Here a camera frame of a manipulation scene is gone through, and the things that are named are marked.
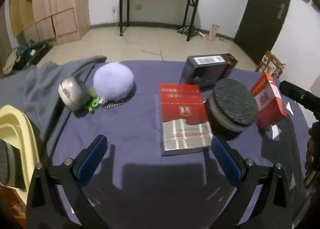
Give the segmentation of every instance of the red and white box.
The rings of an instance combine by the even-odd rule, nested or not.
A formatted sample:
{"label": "red and white box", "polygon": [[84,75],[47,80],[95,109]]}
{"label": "red and white box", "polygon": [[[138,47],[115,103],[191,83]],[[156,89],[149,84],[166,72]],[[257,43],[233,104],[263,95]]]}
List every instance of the red and white box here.
{"label": "red and white box", "polygon": [[251,88],[251,93],[258,105],[257,126],[259,129],[274,125],[287,116],[280,92],[269,74],[264,73],[261,76]]}
{"label": "red and white box", "polygon": [[160,84],[162,155],[201,152],[212,133],[198,85]]}

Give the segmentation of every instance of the baseboard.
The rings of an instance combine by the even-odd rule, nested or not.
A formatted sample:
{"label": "baseboard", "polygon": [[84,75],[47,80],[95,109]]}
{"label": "baseboard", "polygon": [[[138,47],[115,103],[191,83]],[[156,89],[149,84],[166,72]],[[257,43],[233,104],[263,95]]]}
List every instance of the baseboard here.
{"label": "baseboard", "polygon": [[[98,24],[98,25],[92,25],[91,28],[95,29],[95,28],[102,28],[102,27],[114,27],[116,26],[117,23],[104,23],[104,24]],[[170,28],[170,29],[180,29],[181,25],[175,25],[175,24],[167,24],[167,23],[158,23],[158,22],[139,22],[139,21],[134,21],[134,22],[130,22],[130,26],[145,26],[145,27],[161,27],[161,28]],[[200,28],[197,28],[197,31],[200,31],[201,33],[204,34],[209,34],[210,31],[209,30],[203,30]],[[229,37],[229,36],[225,36],[222,34],[217,33],[217,37],[220,38],[224,38],[226,40],[230,40],[233,41],[234,38]]]}

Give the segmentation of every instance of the purple tablecloth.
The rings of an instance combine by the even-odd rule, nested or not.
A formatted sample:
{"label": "purple tablecloth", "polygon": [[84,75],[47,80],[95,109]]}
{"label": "purple tablecloth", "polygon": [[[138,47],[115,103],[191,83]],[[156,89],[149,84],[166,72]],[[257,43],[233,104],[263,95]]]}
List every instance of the purple tablecloth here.
{"label": "purple tablecloth", "polygon": [[[112,228],[207,228],[232,197],[231,187],[211,151],[161,156],[162,125],[159,84],[179,82],[184,63],[164,61],[125,61],[135,76],[136,92],[127,103],[94,114],[74,114],[59,138],[52,163],[61,164],[76,155],[98,134],[108,138],[108,151],[92,180],[83,188],[87,198]],[[85,85],[92,87],[96,65]],[[260,74],[234,69],[230,78],[250,89]],[[279,136],[272,140],[272,131],[258,132],[254,124],[237,139],[230,141],[244,159],[259,165],[280,162],[285,167],[291,190],[294,215],[306,201],[303,186],[308,126],[297,103],[289,102],[294,115],[277,126]],[[260,186],[241,222],[250,216]],[[68,200],[59,193],[71,220],[79,222]]]}

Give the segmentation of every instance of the metal chain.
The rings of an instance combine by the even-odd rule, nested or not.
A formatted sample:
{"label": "metal chain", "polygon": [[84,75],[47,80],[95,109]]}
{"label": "metal chain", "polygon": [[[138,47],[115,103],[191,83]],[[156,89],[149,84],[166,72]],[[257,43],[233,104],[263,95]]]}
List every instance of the metal chain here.
{"label": "metal chain", "polygon": [[113,107],[116,107],[118,105],[122,105],[125,103],[125,100],[120,100],[118,103],[114,103],[114,104],[111,104],[110,106],[108,106],[108,102],[105,102],[102,104],[102,107],[105,108],[105,109],[111,109]]}

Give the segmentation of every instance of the barcode label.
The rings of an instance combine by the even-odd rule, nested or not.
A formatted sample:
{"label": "barcode label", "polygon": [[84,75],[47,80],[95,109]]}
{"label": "barcode label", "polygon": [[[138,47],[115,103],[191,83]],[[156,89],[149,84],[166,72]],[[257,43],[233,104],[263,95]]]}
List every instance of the barcode label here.
{"label": "barcode label", "polygon": [[213,63],[223,63],[225,60],[220,55],[215,56],[204,56],[193,58],[198,65],[213,64]]}

